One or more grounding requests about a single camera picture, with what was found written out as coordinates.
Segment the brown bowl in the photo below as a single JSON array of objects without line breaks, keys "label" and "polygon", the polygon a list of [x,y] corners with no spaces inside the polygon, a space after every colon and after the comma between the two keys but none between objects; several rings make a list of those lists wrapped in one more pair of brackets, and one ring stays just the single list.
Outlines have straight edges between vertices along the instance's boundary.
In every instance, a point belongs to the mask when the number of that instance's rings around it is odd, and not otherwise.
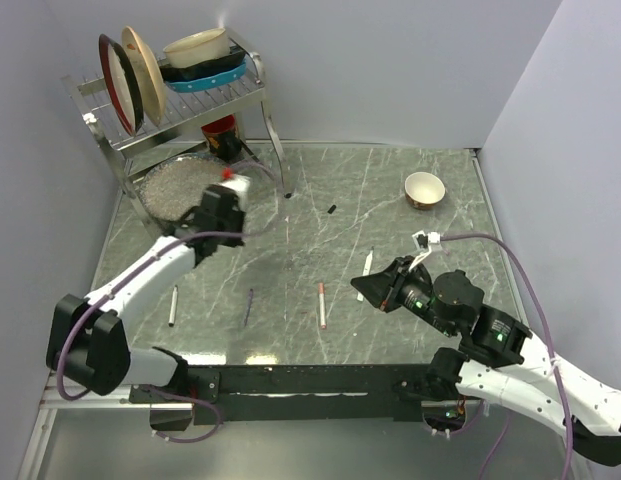
[{"label": "brown bowl", "polygon": [[446,194],[446,187],[435,175],[416,172],[406,178],[405,196],[410,205],[419,210],[430,210]]}]

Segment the blue plate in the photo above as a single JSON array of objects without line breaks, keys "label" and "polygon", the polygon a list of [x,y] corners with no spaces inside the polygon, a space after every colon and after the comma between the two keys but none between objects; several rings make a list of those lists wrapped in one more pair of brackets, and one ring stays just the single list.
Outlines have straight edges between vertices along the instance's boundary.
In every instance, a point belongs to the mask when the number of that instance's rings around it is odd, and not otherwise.
[{"label": "blue plate", "polygon": [[227,72],[213,75],[212,77],[198,78],[191,82],[165,82],[170,90],[177,93],[192,93],[208,90],[209,88],[220,87],[230,82],[234,82],[237,78],[246,73],[246,62],[243,62],[237,68],[228,70]]}]

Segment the red cap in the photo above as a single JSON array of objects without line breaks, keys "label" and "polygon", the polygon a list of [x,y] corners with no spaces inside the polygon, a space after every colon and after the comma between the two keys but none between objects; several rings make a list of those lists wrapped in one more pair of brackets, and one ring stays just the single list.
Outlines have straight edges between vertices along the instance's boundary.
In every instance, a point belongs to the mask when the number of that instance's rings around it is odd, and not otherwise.
[{"label": "red cap", "polygon": [[230,180],[232,177],[234,177],[234,170],[232,170],[230,167],[224,168],[223,172],[221,172],[221,178],[223,178],[224,180]]}]

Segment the red plate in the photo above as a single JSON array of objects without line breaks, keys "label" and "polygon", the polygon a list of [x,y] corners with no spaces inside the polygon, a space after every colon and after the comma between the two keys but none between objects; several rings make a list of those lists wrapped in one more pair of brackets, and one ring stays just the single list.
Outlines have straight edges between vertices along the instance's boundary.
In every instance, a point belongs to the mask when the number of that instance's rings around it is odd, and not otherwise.
[{"label": "red plate", "polygon": [[107,35],[99,35],[99,59],[106,88],[119,121],[130,136],[143,122],[143,103],[137,78],[125,50]]}]

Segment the white wall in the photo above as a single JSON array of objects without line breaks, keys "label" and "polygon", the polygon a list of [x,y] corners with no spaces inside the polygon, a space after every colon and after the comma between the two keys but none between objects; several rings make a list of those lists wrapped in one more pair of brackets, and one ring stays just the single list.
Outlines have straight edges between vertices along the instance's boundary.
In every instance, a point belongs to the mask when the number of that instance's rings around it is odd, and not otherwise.
[{"label": "white wall", "polygon": [[161,51],[225,22],[262,54],[284,138],[476,147],[560,0],[47,2],[93,72],[100,33]]},{"label": "white wall", "polygon": [[564,0],[481,162],[559,352],[621,388],[621,0]]},{"label": "white wall", "polygon": [[41,0],[0,0],[0,479],[16,476],[56,301],[81,295],[114,182],[59,81],[76,62]]}]

